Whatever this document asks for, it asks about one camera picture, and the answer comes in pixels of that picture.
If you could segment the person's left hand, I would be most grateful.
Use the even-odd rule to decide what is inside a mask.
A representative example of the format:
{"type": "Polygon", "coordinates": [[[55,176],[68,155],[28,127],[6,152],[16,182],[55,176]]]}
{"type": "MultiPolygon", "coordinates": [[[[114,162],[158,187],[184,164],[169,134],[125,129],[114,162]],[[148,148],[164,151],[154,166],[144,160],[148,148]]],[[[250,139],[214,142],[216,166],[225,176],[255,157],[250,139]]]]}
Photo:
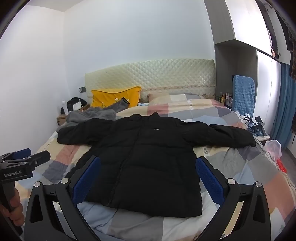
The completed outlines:
{"type": "Polygon", "coordinates": [[[15,226],[22,226],[25,217],[23,214],[23,205],[21,204],[20,201],[20,195],[18,190],[15,188],[15,195],[14,197],[10,200],[11,206],[14,208],[12,212],[9,212],[3,205],[1,205],[1,213],[4,217],[10,218],[15,226]]]}

